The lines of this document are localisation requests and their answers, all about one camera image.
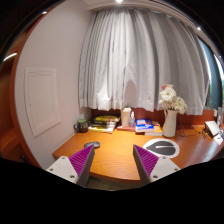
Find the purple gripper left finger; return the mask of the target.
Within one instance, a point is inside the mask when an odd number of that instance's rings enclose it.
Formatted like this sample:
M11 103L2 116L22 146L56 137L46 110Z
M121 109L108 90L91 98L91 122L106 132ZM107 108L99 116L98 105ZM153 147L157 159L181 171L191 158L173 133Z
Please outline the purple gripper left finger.
M47 171L81 187L85 187L89 179L94 155L94 146L90 145L70 157L61 156Z

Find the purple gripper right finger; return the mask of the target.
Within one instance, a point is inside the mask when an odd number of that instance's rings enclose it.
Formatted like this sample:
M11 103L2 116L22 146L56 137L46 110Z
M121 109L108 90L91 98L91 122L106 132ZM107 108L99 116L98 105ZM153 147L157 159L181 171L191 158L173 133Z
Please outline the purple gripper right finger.
M140 146L133 146L133 157L141 183L147 185L180 170L168 157L158 157Z

